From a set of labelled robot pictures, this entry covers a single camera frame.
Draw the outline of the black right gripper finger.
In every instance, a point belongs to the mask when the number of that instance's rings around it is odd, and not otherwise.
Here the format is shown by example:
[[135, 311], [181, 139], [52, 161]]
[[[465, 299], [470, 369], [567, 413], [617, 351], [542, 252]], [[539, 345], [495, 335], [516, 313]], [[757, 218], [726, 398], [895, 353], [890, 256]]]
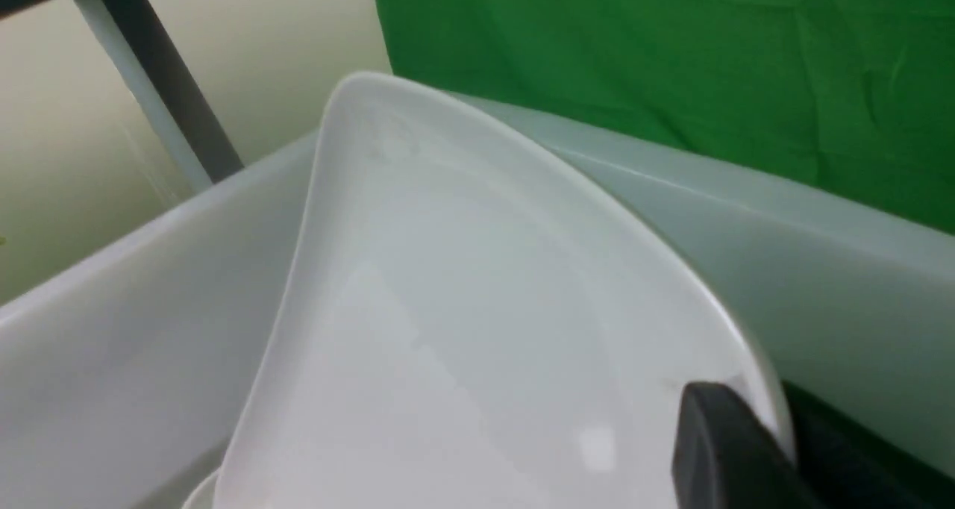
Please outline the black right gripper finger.
[[822, 508], [749, 405], [725, 384], [683, 387], [671, 477], [679, 508]]

